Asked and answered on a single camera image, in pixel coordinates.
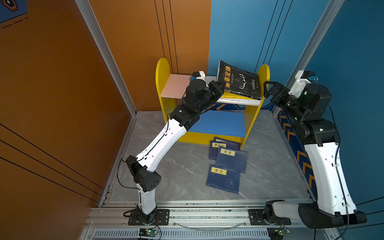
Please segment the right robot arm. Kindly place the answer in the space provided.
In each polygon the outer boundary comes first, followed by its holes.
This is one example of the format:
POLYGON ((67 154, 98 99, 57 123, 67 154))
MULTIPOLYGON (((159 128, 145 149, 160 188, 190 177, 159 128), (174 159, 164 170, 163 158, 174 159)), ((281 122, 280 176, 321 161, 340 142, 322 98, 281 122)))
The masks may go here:
POLYGON ((366 223, 366 214, 357 210, 349 195, 340 160, 341 139, 336 124, 323 118, 332 99, 328 88, 309 83, 300 96, 295 97, 279 82, 265 82, 264 97, 272 97, 271 102, 293 120, 295 133, 311 162, 318 194, 313 203, 267 202, 266 221, 295 219, 310 229, 366 223))

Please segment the black book yellow title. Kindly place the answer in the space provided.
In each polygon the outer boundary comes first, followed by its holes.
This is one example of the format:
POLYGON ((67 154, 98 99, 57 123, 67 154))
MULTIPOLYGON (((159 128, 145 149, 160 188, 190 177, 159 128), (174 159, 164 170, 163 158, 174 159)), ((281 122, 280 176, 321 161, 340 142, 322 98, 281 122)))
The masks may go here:
POLYGON ((217 82, 225 84, 225 92, 261 100, 261 84, 257 74, 253 74, 220 61, 217 82))

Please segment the white book brown pattern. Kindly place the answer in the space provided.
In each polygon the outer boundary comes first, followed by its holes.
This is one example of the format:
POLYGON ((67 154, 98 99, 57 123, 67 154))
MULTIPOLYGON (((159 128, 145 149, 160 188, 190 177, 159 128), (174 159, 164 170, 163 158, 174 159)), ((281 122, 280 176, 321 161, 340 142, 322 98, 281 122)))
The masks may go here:
MULTIPOLYGON (((209 84, 211 81, 217 81, 217 77, 206 77, 206 82, 209 84)), ((220 103, 228 103, 228 104, 240 104, 240 105, 251 105, 251 106, 258 106, 261 103, 261 100, 240 100, 240 99, 225 99, 220 97, 218 102, 220 103)))

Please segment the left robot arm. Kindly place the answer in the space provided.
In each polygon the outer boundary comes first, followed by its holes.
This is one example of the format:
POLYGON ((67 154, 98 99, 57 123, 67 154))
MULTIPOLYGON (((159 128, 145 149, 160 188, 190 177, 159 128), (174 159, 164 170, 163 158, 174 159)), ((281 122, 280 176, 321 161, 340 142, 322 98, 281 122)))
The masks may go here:
POLYGON ((126 164, 139 190, 138 209, 145 216, 152 217, 156 212, 155 188, 162 179, 156 172, 160 161, 224 92, 224 83, 212 81, 207 84, 201 79, 190 81, 185 97, 166 115, 168 120, 160 133, 137 156, 127 157, 126 164))

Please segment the yellow cartoon cover book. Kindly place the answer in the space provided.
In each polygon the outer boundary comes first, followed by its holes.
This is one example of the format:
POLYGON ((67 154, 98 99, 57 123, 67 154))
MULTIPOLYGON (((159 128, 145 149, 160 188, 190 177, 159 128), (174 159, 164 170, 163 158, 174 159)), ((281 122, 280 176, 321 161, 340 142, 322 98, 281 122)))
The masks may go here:
POLYGON ((222 98, 225 98, 225 99, 240 99, 240 100, 255 100, 253 98, 249 98, 249 97, 245 97, 245 96, 237 95, 237 94, 232 94, 232 93, 228 93, 228 92, 224 92, 224 94, 222 95, 222 98))

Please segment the navy book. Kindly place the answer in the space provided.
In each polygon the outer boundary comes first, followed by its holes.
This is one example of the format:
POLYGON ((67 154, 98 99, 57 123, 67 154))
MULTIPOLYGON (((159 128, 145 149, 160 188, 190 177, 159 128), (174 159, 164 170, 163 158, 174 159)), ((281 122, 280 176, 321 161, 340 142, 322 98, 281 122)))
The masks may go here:
POLYGON ((209 160, 216 160, 219 147, 228 148, 230 150, 240 150, 241 144, 236 142, 222 142, 222 141, 211 141, 209 150, 209 160))
POLYGON ((248 152, 219 147, 216 165, 245 173, 248 162, 248 152))

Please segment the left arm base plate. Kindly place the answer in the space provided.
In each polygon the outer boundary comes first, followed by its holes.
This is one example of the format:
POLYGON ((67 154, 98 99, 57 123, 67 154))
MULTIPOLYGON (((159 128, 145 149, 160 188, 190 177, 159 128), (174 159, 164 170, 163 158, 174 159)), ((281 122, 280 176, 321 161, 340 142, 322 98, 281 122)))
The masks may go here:
POLYGON ((167 226, 170 219, 169 209, 155 208, 148 215, 144 214, 139 208, 130 211, 129 226, 143 226, 143 225, 159 225, 167 226))

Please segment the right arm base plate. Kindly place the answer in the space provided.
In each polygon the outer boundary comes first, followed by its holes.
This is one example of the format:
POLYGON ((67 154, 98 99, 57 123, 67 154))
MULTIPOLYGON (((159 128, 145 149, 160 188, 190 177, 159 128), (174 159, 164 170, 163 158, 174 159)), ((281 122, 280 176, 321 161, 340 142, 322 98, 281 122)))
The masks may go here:
POLYGON ((277 225, 291 225, 292 222, 288 218, 271 217, 268 218, 265 211, 262 209, 249 209, 249 220, 252 226, 277 226, 277 225))

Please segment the navy book lowest front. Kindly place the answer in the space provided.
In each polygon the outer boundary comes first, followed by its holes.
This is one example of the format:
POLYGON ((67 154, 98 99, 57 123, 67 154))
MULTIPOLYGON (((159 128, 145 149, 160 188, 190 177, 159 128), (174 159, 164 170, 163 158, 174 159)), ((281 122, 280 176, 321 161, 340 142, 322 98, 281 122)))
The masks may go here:
POLYGON ((241 172, 210 165, 206 186, 238 194, 240 189, 241 172))

